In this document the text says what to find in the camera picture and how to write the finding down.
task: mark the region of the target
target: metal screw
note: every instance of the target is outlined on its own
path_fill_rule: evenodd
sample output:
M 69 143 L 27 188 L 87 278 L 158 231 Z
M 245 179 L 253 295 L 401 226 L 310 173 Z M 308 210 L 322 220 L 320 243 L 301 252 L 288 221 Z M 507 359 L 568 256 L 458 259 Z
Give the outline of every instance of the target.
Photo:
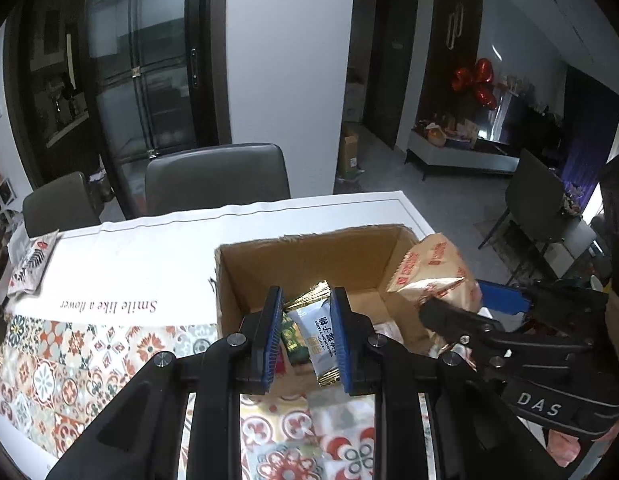
M 171 352 L 158 352 L 154 356 L 154 364 L 158 367 L 167 366 L 174 359 L 174 355 Z
M 374 348 L 379 348 L 387 344 L 387 337 L 382 334 L 374 334 L 367 338 L 367 342 Z
M 244 345 L 247 338 L 240 332 L 235 332 L 227 336 L 227 343 L 229 346 L 241 346 Z
M 463 358 L 459 356 L 456 352 L 445 352 L 443 354 L 443 362 L 449 366 L 456 366 L 461 364 Z
M 503 366 L 505 364 L 505 359 L 503 359 L 502 357 L 500 357 L 500 355 L 495 355 L 494 357 L 492 357 L 489 360 L 489 363 L 494 367 L 494 368 L 500 368 L 501 366 Z

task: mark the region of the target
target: heart-shaped balloon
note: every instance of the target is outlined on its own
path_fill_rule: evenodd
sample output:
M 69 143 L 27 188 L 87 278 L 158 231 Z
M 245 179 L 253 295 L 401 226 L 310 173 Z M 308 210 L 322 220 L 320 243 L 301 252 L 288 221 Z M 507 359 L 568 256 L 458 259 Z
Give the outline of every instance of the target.
M 451 87 L 454 89 L 454 92 L 460 92 L 468 86 L 471 86 L 474 82 L 474 76 L 468 68 L 459 68 L 454 72 L 454 76 L 455 78 L 451 82 Z
M 491 83 L 494 79 L 494 69 L 492 68 L 492 62 L 486 57 L 481 57 L 476 62 L 475 72 L 477 83 Z
M 474 95 L 482 106 L 489 108 L 490 110 L 496 110 L 496 97 L 485 85 L 477 84 L 474 86 Z

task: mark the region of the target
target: white curtain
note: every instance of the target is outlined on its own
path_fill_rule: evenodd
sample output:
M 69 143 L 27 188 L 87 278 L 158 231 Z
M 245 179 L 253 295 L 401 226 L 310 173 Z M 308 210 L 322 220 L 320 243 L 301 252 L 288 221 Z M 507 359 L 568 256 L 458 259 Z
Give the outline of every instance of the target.
M 608 162 L 612 160 L 616 155 L 619 155 L 619 127 L 616 129 L 616 136 L 614 142 L 609 150 Z M 603 197 L 601 196 L 601 186 L 596 186 L 593 190 L 592 197 L 589 199 L 585 210 L 583 211 L 583 219 L 589 224 L 598 213 L 603 211 Z

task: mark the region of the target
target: chair back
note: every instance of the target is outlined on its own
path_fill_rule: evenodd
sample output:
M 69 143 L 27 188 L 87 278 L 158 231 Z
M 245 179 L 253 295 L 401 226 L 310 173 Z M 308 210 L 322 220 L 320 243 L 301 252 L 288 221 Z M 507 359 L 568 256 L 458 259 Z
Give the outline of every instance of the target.
M 80 171 L 61 176 L 27 195 L 22 202 L 22 216 L 30 237 L 100 224 Z
M 563 194 L 561 179 L 523 150 L 505 191 L 505 203 L 515 222 L 531 240 L 545 241 L 555 234 Z
M 290 198 L 275 144 L 230 144 L 155 158 L 145 173 L 150 215 Z

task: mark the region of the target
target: patterned tablecloth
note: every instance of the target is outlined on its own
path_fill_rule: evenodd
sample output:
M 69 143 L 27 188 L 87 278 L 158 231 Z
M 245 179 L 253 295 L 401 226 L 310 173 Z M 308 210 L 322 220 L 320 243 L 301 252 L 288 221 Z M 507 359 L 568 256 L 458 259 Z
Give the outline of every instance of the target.
M 0 413 L 60 458 L 152 354 L 169 350 L 183 357 L 216 339 L 213 324 L 96 326 L 13 316 L 0 346 Z M 192 394 L 179 479 L 186 471 L 194 399 Z M 243 480 L 371 479 L 372 396 L 353 399 L 339 386 L 307 396 L 241 396 L 240 423 Z

